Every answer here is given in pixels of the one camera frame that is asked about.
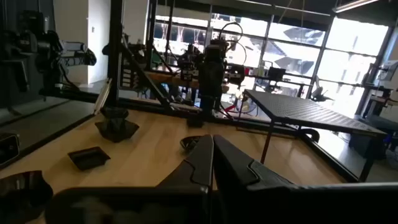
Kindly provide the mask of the black computer monitor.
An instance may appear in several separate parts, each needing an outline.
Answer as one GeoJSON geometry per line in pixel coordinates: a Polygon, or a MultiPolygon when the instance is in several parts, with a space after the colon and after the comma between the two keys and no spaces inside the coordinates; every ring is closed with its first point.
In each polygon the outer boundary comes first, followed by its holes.
{"type": "Polygon", "coordinates": [[[267,77],[274,81],[281,81],[285,75],[285,69],[270,67],[267,73],[267,77]]]}

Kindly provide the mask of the long ceiling light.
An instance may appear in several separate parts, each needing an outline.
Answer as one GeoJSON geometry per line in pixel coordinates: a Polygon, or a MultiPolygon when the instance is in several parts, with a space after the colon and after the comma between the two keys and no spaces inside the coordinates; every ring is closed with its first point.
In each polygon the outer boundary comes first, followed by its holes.
{"type": "Polygon", "coordinates": [[[355,0],[346,4],[342,4],[340,6],[336,6],[332,9],[332,11],[335,13],[341,13],[376,1],[378,0],[355,0]]]}

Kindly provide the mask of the black ring-shaped dish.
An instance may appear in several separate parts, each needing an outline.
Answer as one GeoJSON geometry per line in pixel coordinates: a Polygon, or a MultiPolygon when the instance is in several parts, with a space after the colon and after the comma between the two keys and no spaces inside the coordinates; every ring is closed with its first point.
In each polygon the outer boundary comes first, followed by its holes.
{"type": "Polygon", "coordinates": [[[190,152],[200,139],[201,136],[188,136],[180,141],[180,145],[185,152],[190,152]]]}

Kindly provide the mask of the black perforated metal shelf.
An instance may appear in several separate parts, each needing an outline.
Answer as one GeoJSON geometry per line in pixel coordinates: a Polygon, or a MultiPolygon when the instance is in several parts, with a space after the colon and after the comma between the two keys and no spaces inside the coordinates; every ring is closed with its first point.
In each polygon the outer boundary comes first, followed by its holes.
{"type": "Polygon", "coordinates": [[[382,141],[386,136],[386,133],[370,125],[329,110],[312,100],[256,90],[244,90],[243,97],[255,102],[271,119],[261,155],[261,163],[265,161],[276,123],[370,136],[378,141],[382,141]]]}

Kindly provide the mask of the black aluminium table frame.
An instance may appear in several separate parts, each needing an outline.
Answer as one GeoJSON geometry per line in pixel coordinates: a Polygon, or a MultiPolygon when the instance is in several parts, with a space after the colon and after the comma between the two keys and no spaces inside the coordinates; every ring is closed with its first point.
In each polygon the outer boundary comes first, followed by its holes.
{"type": "MultiPolygon", "coordinates": [[[[198,111],[193,109],[179,108],[172,105],[168,97],[163,94],[163,91],[157,87],[154,81],[148,76],[150,65],[152,63],[152,53],[155,52],[153,46],[153,39],[149,38],[146,41],[144,47],[144,55],[146,59],[144,64],[140,64],[134,57],[134,54],[128,47],[127,40],[122,34],[123,20],[122,14],[124,12],[124,0],[112,0],[111,1],[111,19],[110,19],[110,32],[109,32],[109,44],[103,49],[104,53],[109,57],[108,60],[108,82],[105,84],[104,93],[94,95],[92,93],[77,92],[72,89],[62,89],[60,87],[54,89],[43,89],[40,90],[40,94],[44,96],[55,96],[59,98],[65,98],[69,100],[78,100],[85,102],[92,102],[95,99],[103,100],[107,105],[132,108],[135,106],[139,111],[148,111],[153,113],[165,114],[170,116],[176,116],[180,118],[186,118],[187,124],[190,127],[202,127],[205,122],[219,123],[225,125],[231,125],[239,128],[253,129],[256,133],[265,131],[269,128],[269,122],[255,121],[242,116],[232,117],[227,115],[225,119],[216,118],[214,114],[205,115],[202,113],[201,108],[198,111]],[[118,96],[119,89],[121,87],[121,74],[124,69],[129,70],[131,78],[137,77],[145,87],[150,88],[151,93],[159,101],[155,103],[140,103],[137,100],[120,99],[118,96]]],[[[295,136],[303,140],[311,149],[315,150],[316,153],[345,180],[348,182],[365,182],[368,178],[372,162],[366,162],[364,168],[359,176],[354,175],[349,171],[342,163],[327,153],[321,148],[316,137],[309,138],[309,134],[316,133],[317,128],[299,127],[290,124],[276,123],[274,127],[274,133],[287,134],[295,136]]]]}

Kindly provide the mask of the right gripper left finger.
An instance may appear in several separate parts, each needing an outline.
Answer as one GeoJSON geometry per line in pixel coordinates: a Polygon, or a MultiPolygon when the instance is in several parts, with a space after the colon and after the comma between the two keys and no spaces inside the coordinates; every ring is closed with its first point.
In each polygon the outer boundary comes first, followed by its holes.
{"type": "Polygon", "coordinates": [[[194,149],[157,186],[162,188],[211,187],[213,182],[214,142],[212,135],[201,136],[194,149]]]}

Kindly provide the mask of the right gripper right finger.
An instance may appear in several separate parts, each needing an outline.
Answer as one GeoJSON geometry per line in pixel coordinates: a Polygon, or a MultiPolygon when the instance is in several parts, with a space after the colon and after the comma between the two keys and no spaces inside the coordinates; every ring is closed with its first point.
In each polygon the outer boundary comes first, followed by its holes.
{"type": "Polygon", "coordinates": [[[292,224],[294,184],[215,135],[213,166],[226,224],[292,224]]]}

